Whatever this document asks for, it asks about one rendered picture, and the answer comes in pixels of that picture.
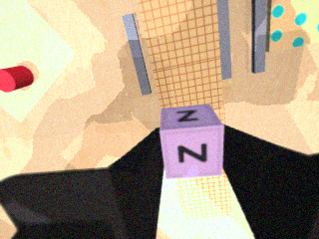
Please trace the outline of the red cylinder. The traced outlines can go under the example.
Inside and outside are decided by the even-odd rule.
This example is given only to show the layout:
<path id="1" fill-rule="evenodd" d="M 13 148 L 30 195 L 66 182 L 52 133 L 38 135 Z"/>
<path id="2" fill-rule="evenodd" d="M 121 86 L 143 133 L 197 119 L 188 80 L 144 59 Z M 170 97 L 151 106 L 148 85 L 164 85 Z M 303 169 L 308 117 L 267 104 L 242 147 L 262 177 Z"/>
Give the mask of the red cylinder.
<path id="1" fill-rule="evenodd" d="M 0 69 L 0 91 L 9 93 L 33 85 L 34 75 L 27 67 Z"/>

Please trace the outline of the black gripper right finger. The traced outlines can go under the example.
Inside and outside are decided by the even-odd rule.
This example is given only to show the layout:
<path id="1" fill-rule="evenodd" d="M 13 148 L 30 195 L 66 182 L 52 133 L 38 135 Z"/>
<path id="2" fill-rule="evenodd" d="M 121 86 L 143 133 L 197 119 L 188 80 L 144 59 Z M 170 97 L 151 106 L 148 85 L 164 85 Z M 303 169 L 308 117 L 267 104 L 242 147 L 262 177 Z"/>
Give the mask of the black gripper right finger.
<path id="1" fill-rule="evenodd" d="M 254 239 L 319 239 L 319 152 L 224 124 L 222 168 Z"/>

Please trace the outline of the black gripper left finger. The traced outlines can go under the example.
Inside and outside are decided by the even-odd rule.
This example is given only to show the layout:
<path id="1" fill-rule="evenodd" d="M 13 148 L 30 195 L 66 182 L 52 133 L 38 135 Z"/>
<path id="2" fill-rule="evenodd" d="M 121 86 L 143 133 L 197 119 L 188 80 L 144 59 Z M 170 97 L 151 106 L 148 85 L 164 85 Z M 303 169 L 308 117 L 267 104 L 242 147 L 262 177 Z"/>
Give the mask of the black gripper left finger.
<path id="1" fill-rule="evenodd" d="M 17 173 L 0 180 L 0 205 L 24 223 L 105 220 L 115 239 L 157 239 L 163 181 L 160 128 L 107 167 Z"/>

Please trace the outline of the purple cube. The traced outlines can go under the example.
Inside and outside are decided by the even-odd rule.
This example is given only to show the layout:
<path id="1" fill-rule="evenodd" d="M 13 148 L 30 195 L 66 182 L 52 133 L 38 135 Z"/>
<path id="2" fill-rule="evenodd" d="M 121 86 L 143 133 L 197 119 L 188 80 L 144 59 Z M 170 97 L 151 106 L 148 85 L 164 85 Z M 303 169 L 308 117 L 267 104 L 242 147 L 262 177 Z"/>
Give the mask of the purple cube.
<path id="1" fill-rule="evenodd" d="M 165 179 L 222 175 L 223 132 L 210 104 L 161 109 Z"/>

